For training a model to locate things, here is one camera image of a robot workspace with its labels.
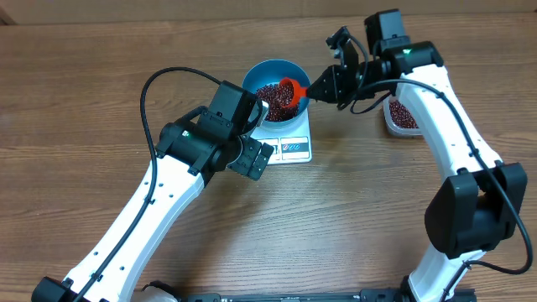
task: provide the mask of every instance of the plastic container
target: plastic container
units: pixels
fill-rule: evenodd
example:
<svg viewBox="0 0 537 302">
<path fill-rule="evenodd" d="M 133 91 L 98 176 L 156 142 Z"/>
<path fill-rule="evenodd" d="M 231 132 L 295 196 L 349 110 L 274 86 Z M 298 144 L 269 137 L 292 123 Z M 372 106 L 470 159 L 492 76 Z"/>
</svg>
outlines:
<svg viewBox="0 0 537 302">
<path fill-rule="evenodd" d="M 400 138 L 413 138 L 421 135 L 421 130 L 401 128 L 394 123 L 392 115 L 389 112 L 389 103 L 396 102 L 397 97 L 391 96 L 383 102 L 384 107 L 384 119 L 386 120 L 386 126 L 388 127 L 388 132 L 396 137 Z"/>
<path fill-rule="evenodd" d="M 246 74 L 242 81 L 242 88 L 255 93 L 258 88 L 266 85 L 279 84 L 279 82 L 286 77 L 297 80 L 303 87 L 310 86 L 310 78 L 297 64 L 287 60 L 266 60 L 255 65 Z M 303 115 L 308 105 L 310 105 L 310 99 L 302 97 L 299 102 L 299 112 L 296 117 L 283 122 L 263 121 L 261 128 L 280 130 L 293 127 L 293 124 L 300 120 L 300 117 Z"/>
</svg>

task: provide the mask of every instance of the white robotic arm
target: white robotic arm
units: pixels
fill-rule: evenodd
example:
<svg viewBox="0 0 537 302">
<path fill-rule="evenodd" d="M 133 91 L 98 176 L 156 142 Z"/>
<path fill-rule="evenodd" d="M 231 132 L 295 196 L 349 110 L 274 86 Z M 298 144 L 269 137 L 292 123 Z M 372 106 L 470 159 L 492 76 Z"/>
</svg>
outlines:
<svg viewBox="0 0 537 302">
<path fill-rule="evenodd" d="M 140 274 L 155 249 L 179 214 L 205 187 L 201 174 L 194 176 L 188 173 L 188 164 L 170 156 L 157 159 L 157 162 L 154 203 L 145 211 L 131 236 L 84 298 L 90 301 L 130 301 Z M 150 164 L 142 183 L 105 236 L 84 260 L 67 274 L 65 279 L 71 280 L 71 290 L 80 292 L 138 214 L 148 193 L 151 173 Z"/>
<path fill-rule="evenodd" d="M 444 92 L 451 104 L 457 109 L 472 141 L 479 149 L 488 167 L 494 168 L 497 161 L 501 160 L 473 126 L 470 118 L 462 108 L 447 74 L 447 69 L 442 66 L 426 65 L 414 68 L 412 73 L 401 75 L 402 79 L 409 79 L 425 83 Z M 469 172 L 481 170 L 481 166 L 472 156 L 466 139 L 453 117 L 450 108 L 435 95 L 422 87 L 412 84 L 398 84 L 396 96 L 399 102 L 407 107 L 420 128 L 425 141 L 429 144 L 430 151 L 435 157 L 438 170 L 443 182 L 447 177 L 457 175 L 459 169 L 468 169 Z M 459 258 L 449 259 L 444 253 L 438 252 L 430 244 L 422 258 L 418 268 L 409 276 L 409 286 L 412 294 L 418 302 L 440 301 L 445 289 L 448 289 L 453 276 L 456 275 L 463 261 L 478 260 L 485 252 L 477 250 L 463 253 Z M 462 279 L 464 273 L 455 283 Z M 453 296 L 453 286 L 447 299 Z"/>
</svg>

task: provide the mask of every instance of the clear plastic tub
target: clear plastic tub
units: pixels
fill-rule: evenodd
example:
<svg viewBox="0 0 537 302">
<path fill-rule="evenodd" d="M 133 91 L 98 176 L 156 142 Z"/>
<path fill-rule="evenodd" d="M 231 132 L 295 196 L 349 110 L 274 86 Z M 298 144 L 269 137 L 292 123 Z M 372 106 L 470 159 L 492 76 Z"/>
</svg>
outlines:
<svg viewBox="0 0 537 302">
<path fill-rule="evenodd" d="M 400 137 L 400 138 L 413 138 L 421 135 L 421 131 L 416 129 L 408 129 L 408 128 L 401 128 L 397 126 L 394 123 L 394 120 L 392 120 L 392 115 L 389 112 L 389 103 L 390 102 L 396 102 L 397 97 L 391 96 L 390 98 L 387 98 L 383 102 L 384 107 L 384 119 L 386 120 L 386 126 L 388 127 L 388 131 L 390 134 Z"/>
</svg>

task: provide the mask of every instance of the robotic arm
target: robotic arm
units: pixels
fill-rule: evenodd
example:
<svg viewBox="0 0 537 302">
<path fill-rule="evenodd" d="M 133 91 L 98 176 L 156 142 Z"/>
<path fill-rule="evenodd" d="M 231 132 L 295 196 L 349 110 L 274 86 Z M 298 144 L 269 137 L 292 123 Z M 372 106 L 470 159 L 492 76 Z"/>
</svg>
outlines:
<svg viewBox="0 0 537 302">
<path fill-rule="evenodd" d="M 390 90 L 421 129 L 434 154 L 442 186 L 425 213 L 431 244 L 418 268 L 404 278 L 400 289 L 363 289 L 352 297 L 358 301 L 366 296 L 370 301 L 474 300 L 473 292 L 458 294 L 454 288 L 471 264 L 498 268 L 478 259 L 510 238 L 515 225 L 524 235 L 518 213 L 526 174 L 520 164 L 504 164 L 485 143 L 457 100 L 435 46 L 431 42 L 412 44 L 399 11 L 377 13 L 365 24 L 373 60 L 359 63 L 352 41 L 366 58 L 367 52 L 341 28 L 326 41 L 340 64 L 328 67 L 306 95 L 343 109 Z M 228 167 L 251 179 L 260 178 L 273 148 L 249 135 L 264 120 L 268 105 L 231 83 L 218 84 L 208 108 L 199 107 L 164 127 L 155 148 L 158 158 L 152 160 L 133 198 L 104 238 L 61 284 L 43 278 L 32 301 L 129 301 L 154 250 L 214 173 Z M 193 123 L 191 119 L 197 116 L 198 122 Z M 154 164 L 156 180 L 152 180 Z M 147 210 L 113 254 L 148 200 L 153 182 Z M 531 265 L 531 246 L 529 239 L 524 240 L 529 255 L 526 265 L 516 271 L 502 268 L 505 273 L 523 273 Z M 110 255 L 112 260 L 101 269 Z"/>
<path fill-rule="evenodd" d="M 533 255 L 518 217 L 527 184 L 522 166 L 504 164 L 485 143 L 456 98 L 435 46 L 431 42 L 412 44 L 399 10 L 376 13 L 365 25 L 373 61 L 358 64 L 352 41 L 366 58 L 367 53 L 341 28 L 326 40 L 341 63 L 328 67 L 306 95 L 336 103 L 341 110 L 375 92 L 390 90 L 409 109 L 430 146 L 443 185 L 425 213 L 431 244 L 418 268 L 404 279 L 399 299 L 457 300 L 454 288 L 471 264 L 511 274 L 527 271 Z M 523 233 L 528 251 L 521 269 L 478 261 L 510 238 L 515 225 Z"/>
</svg>

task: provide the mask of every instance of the blue bowl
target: blue bowl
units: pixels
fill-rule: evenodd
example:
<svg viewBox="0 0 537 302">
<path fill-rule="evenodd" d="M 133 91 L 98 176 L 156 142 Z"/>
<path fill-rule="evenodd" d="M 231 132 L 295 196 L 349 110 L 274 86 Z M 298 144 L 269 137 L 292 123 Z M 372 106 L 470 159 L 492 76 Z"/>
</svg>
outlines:
<svg viewBox="0 0 537 302">
<path fill-rule="evenodd" d="M 295 79 L 302 87 L 310 86 L 310 78 L 302 68 L 293 62 L 287 60 L 266 60 L 255 65 L 244 77 L 242 88 L 255 93 L 258 88 L 266 85 L 279 84 L 285 77 Z M 263 121 L 262 127 L 266 128 L 282 128 L 298 120 L 304 113 L 305 109 L 310 105 L 310 99 L 302 97 L 299 103 L 299 113 L 296 117 L 283 122 L 268 122 Z"/>
</svg>

